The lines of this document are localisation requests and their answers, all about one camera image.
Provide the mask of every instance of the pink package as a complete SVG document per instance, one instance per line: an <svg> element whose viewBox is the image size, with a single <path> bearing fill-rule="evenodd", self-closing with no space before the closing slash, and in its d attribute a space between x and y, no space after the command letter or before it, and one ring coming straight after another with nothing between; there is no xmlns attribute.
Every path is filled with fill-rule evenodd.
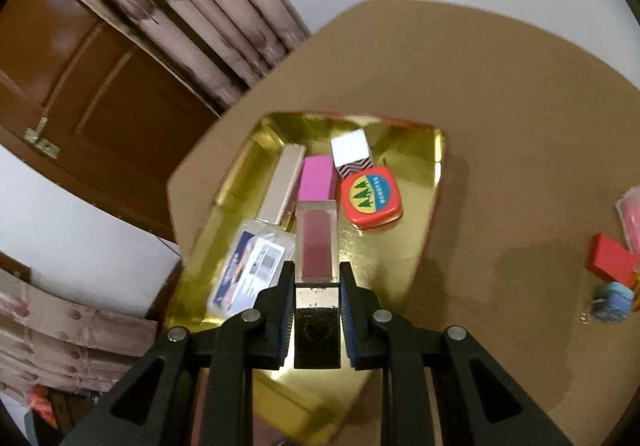
<svg viewBox="0 0 640 446"><path fill-rule="evenodd" d="M331 155L305 158L300 177L298 201L328 201L335 198L338 173Z"/></svg>
<svg viewBox="0 0 640 446"><path fill-rule="evenodd" d="M616 202L616 209L625 231L626 245L640 256L640 187L631 188Z"/></svg>

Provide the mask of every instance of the white box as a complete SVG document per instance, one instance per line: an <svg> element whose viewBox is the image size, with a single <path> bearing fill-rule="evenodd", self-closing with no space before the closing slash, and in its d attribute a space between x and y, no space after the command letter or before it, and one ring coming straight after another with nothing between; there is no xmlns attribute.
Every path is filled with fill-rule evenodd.
<svg viewBox="0 0 640 446"><path fill-rule="evenodd" d="M340 177L373 167L373 157L364 130L351 131L331 139L335 169Z"/></svg>

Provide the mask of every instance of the lip gloss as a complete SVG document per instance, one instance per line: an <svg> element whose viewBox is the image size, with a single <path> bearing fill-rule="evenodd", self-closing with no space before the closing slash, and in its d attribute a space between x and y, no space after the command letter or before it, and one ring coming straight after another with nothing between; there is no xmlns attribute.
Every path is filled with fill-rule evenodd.
<svg viewBox="0 0 640 446"><path fill-rule="evenodd" d="M337 281L338 216L335 201L299 202L296 222L296 281Z"/></svg>
<svg viewBox="0 0 640 446"><path fill-rule="evenodd" d="M299 202L296 222L294 368L340 368L335 201Z"/></svg>

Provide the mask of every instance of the brown door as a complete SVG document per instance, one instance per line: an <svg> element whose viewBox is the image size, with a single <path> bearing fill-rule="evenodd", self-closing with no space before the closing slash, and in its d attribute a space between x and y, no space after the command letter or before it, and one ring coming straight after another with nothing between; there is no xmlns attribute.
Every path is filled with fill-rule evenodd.
<svg viewBox="0 0 640 446"><path fill-rule="evenodd" d="M0 143L112 215L173 238L166 182L215 119L76 0L9 0L0 12Z"/></svg>

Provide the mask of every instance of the gold tray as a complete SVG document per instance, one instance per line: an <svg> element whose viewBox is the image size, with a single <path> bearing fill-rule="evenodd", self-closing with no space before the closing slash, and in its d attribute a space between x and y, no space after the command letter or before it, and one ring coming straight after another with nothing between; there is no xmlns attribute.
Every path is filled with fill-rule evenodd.
<svg viewBox="0 0 640 446"><path fill-rule="evenodd" d="M168 311L167 327L182 325L197 332L222 323L206 317L207 297L239 224L258 212L282 146L303 144L308 155L329 154L331 137L359 127L367 134L376 164L394 173L404 215L361 231L340 209L340 261L351 262L358 285L373 289L382 306L401 309L431 222L444 157L443 133L431 126L374 117L273 113L255 126L216 196ZM295 230L290 218L285 217L283 225ZM294 370L290 349L281 369L255 372L254 410L294 439L324 444L337 431L367 377L367 372L351 369L344 343L339 370Z"/></svg>

